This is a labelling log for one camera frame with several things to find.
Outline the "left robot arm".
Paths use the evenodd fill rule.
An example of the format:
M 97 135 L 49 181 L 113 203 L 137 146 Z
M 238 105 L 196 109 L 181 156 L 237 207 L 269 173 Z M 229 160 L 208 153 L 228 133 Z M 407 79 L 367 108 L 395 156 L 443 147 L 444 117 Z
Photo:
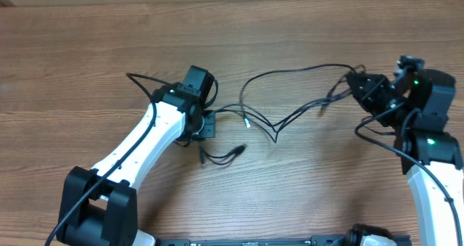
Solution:
M 91 169 L 74 167 L 66 176 L 59 219 L 46 240 L 65 245 L 158 245 L 138 227 L 137 196 L 147 174 L 174 141 L 205 134 L 205 115 L 214 102 L 213 74 L 191 66 L 181 82 L 164 82 L 148 92 L 149 106 L 126 138 Z

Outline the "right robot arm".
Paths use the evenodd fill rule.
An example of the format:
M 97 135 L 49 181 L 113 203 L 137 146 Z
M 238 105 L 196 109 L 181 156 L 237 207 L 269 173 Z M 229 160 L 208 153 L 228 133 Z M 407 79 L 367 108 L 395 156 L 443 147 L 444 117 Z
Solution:
M 422 59 L 402 55 L 394 80 L 366 72 L 347 73 L 352 96 L 372 120 L 394 130 L 389 146 L 413 194 L 422 245 L 463 244 L 463 156 L 458 140 L 445 132 L 455 97 L 455 78 L 428 69 Z

